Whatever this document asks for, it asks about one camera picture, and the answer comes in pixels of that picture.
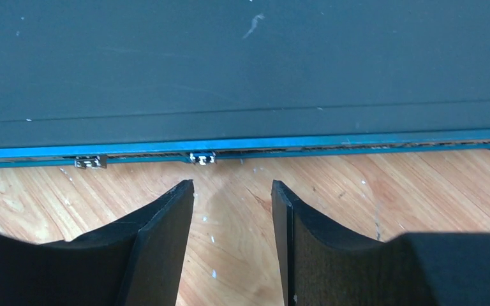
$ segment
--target latch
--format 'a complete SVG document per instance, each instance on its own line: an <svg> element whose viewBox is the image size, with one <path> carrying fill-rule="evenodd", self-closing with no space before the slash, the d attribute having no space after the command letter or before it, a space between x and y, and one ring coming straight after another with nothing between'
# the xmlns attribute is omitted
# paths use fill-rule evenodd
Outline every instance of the latch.
<svg viewBox="0 0 490 306"><path fill-rule="evenodd" d="M189 157L191 159L191 163L201 164L202 166L205 166L207 164L214 164L216 161L215 152L193 152L190 154Z"/></svg>
<svg viewBox="0 0 490 306"><path fill-rule="evenodd" d="M107 161L108 156L106 155L76 157L76 159L74 160L74 167L80 169L106 168Z"/></svg>

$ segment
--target metal latch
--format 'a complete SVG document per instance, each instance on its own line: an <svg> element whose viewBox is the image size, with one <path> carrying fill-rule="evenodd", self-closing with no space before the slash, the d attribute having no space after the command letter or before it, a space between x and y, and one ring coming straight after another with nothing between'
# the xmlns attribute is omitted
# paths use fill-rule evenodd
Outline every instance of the metal latch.
<svg viewBox="0 0 490 306"><path fill-rule="evenodd" d="M107 161L108 156L106 155L76 157L74 160L74 167L80 169L106 168Z"/></svg>
<svg viewBox="0 0 490 306"><path fill-rule="evenodd" d="M216 161L215 152L191 153L189 157L191 159L191 163L201 164L202 166L213 164Z"/></svg>

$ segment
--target wood grain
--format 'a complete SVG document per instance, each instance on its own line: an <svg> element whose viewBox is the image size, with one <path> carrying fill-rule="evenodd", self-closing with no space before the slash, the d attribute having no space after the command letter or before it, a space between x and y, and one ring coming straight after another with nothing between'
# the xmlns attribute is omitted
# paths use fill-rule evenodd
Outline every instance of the wood grain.
<svg viewBox="0 0 490 306"><path fill-rule="evenodd" d="M195 180L197 195L178 305L282 305L273 179L380 240L403 231L490 231L490 152L459 151L0 169L0 233L70 240L186 178Z"/></svg>

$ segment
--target wooden floor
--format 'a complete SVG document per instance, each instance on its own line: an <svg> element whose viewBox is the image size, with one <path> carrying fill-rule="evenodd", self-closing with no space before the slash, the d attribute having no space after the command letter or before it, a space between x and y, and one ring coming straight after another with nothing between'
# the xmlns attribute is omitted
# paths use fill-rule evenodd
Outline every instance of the wooden floor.
<svg viewBox="0 0 490 306"><path fill-rule="evenodd" d="M490 231L490 152L0 170L0 233L49 242L113 221L182 179L195 213L178 305L282 305L271 182L352 230L388 240L404 231Z"/></svg>

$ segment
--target silver latch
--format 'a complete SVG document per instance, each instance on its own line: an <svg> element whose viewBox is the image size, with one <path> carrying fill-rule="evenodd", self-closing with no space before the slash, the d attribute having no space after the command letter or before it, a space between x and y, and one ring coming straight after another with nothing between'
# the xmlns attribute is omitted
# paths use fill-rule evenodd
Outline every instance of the silver latch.
<svg viewBox="0 0 490 306"><path fill-rule="evenodd" d="M214 164L216 159L215 159L215 152L198 152L198 153L191 153L189 155L191 159L191 163L193 164L201 164L202 166L205 166L207 164Z"/></svg>
<svg viewBox="0 0 490 306"><path fill-rule="evenodd" d="M108 156L82 156L76 157L74 160L74 167L80 169L98 169L98 168L106 168L108 161Z"/></svg>

